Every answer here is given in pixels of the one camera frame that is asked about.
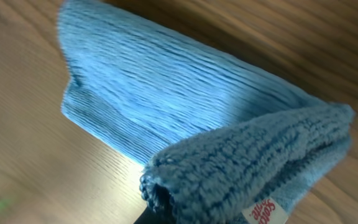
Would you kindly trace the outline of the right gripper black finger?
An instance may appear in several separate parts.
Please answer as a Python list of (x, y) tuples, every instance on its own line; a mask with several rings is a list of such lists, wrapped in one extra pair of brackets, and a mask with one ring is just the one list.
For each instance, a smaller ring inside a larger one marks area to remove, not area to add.
[(171, 218), (155, 213), (147, 207), (134, 224), (174, 224), (174, 222)]

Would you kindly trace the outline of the blue cloth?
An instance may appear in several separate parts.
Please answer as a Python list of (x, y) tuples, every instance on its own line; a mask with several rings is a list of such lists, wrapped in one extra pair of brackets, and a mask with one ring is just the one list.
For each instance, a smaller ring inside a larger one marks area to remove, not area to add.
[(170, 223), (285, 223), (347, 154), (355, 113), (101, 1), (70, 0), (62, 113), (142, 164)]

